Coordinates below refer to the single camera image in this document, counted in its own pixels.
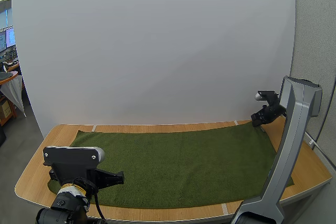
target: white paper backdrop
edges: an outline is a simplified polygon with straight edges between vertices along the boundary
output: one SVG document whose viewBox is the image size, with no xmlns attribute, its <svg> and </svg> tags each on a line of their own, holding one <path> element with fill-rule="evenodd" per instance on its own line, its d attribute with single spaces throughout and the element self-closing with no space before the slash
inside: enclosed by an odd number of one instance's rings
<svg viewBox="0 0 336 224">
<path fill-rule="evenodd" d="M 45 136 L 249 118 L 289 74 L 295 0 L 13 0 L 13 22 Z"/>
</svg>

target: green felt mat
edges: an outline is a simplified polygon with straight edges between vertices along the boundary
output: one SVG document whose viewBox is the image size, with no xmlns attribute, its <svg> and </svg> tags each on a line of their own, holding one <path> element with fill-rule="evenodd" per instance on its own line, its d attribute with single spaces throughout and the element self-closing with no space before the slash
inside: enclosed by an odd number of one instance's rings
<svg viewBox="0 0 336 224">
<path fill-rule="evenodd" d="M 98 168 L 123 170 L 125 181 L 100 190 L 99 203 L 130 208 L 195 207 L 256 196 L 276 155 L 268 135 L 251 123 L 177 133 L 79 131 L 71 146 L 105 151 Z M 60 189 L 56 181 L 48 187 Z"/>
</svg>

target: gray cubicle wall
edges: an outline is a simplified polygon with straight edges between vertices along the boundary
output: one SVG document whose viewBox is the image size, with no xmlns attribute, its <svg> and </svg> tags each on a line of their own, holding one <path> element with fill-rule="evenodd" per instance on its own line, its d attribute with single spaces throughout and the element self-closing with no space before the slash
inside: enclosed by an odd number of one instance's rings
<svg viewBox="0 0 336 224">
<path fill-rule="evenodd" d="M 336 163 L 336 0 L 297 0 L 296 35 L 291 75 L 322 85 L 323 101 L 317 118 L 311 119 L 307 131 Z M 336 173 L 317 148 L 314 151 L 333 177 Z M 322 190 L 296 224 L 336 222 L 336 180 Z"/>
</svg>

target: desk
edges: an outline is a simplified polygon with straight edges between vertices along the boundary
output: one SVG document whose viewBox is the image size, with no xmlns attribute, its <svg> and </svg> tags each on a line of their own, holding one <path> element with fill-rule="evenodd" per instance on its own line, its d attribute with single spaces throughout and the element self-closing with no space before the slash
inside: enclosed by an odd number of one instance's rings
<svg viewBox="0 0 336 224">
<path fill-rule="evenodd" d="M 281 141 L 285 119 L 278 118 L 271 124 L 263 125 L 264 130 L 277 150 Z M 202 124 L 180 124 L 180 125 L 125 125 L 125 126 L 103 126 L 98 125 L 95 132 L 121 132 L 121 133 L 146 133 L 146 132 L 184 132 L 209 130 L 220 127 L 234 126 L 235 122 L 223 123 L 202 123 Z M 76 137 L 77 131 L 91 132 L 93 125 L 57 125 L 47 135 L 41 146 L 38 148 L 26 169 L 22 173 L 15 186 L 15 193 L 18 197 L 26 199 L 40 206 L 51 206 L 55 194 L 49 191 L 50 167 L 44 166 L 43 148 L 48 145 L 69 146 Z M 287 187 L 281 198 L 281 205 L 299 201 L 305 197 L 314 195 L 323 185 L 328 183 L 331 175 L 320 161 L 318 156 L 303 143 L 295 168 L 292 172 L 294 185 Z M 114 219 L 115 222 L 133 221 L 168 221 L 184 220 L 183 222 L 225 222 L 230 219 L 241 201 L 224 202 L 223 204 L 176 209 L 136 209 L 101 206 L 104 216 Z M 98 217 L 94 205 L 91 205 L 88 216 Z"/>
</svg>

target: cable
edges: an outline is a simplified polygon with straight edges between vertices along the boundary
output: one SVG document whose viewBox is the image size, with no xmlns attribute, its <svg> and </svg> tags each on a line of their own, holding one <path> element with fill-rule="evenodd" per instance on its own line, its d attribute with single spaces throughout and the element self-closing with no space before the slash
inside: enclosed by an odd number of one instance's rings
<svg viewBox="0 0 336 224">
<path fill-rule="evenodd" d="M 88 179 L 86 179 L 86 178 L 77 177 L 77 178 L 75 178 L 75 179 L 72 181 L 72 184 L 74 184 L 75 180 L 82 181 L 82 182 L 85 183 L 86 185 L 89 185 L 89 186 L 92 187 L 92 189 L 93 189 L 92 194 L 93 194 L 93 196 L 94 196 L 94 202 L 96 203 L 96 208 L 97 208 L 97 210 L 98 210 L 98 213 L 99 213 L 99 215 L 100 215 L 100 218 L 102 218 L 103 220 L 106 220 L 105 217 L 104 217 L 104 215 L 103 215 L 103 213 L 102 213 L 101 210 L 100 210 L 100 206 L 99 206 L 99 202 L 98 202 L 98 195 L 97 195 L 97 193 L 98 193 L 98 191 L 99 191 L 98 187 L 97 187 L 93 182 L 91 182 L 90 180 L 88 180 Z"/>
<path fill-rule="evenodd" d="M 316 143 L 316 141 L 311 137 L 311 135 L 309 135 L 309 133 L 306 131 L 305 135 L 310 139 L 310 144 L 314 144 L 314 146 L 316 146 L 317 149 L 319 149 L 319 151 L 322 153 L 322 155 L 326 158 L 326 160 L 328 161 L 328 163 L 332 166 L 332 168 L 336 171 L 336 166 L 335 164 L 331 161 L 331 159 L 326 155 L 326 153 L 324 153 L 324 151 L 319 147 L 319 145 Z"/>
<path fill-rule="evenodd" d="M 330 109 L 330 106 L 331 106 L 332 98 L 333 98 L 333 96 L 334 96 L 335 87 L 336 87 L 336 78 L 335 78 L 335 80 L 334 80 L 333 88 L 332 88 L 332 90 L 331 90 L 331 97 L 330 97 L 330 100 L 329 100 L 329 103 L 328 103 L 328 106 L 327 106 L 326 114 L 324 115 L 324 118 L 323 118 L 323 121 L 322 121 L 322 124 L 321 124 L 322 126 L 321 126 L 321 128 L 320 128 L 320 130 L 319 130 L 319 133 L 318 133 L 317 136 L 316 136 L 316 141 L 313 140 L 314 142 L 317 142 L 317 141 L 319 140 L 319 137 L 320 137 L 320 134 L 321 134 L 321 132 L 322 132 L 324 123 L 326 122 L 326 119 L 327 119 L 327 116 L 328 116 L 328 112 L 329 112 L 329 109 Z"/>
<path fill-rule="evenodd" d="M 100 210 L 99 203 L 98 203 L 98 195 L 97 194 L 94 195 L 94 201 L 96 202 L 96 208 L 98 210 L 100 218 L 102 218 L 103 220 L 106 220 L 105 217 L 104 217 L 104 215 L 103 215 L 103 213 Z"/>
</svg>

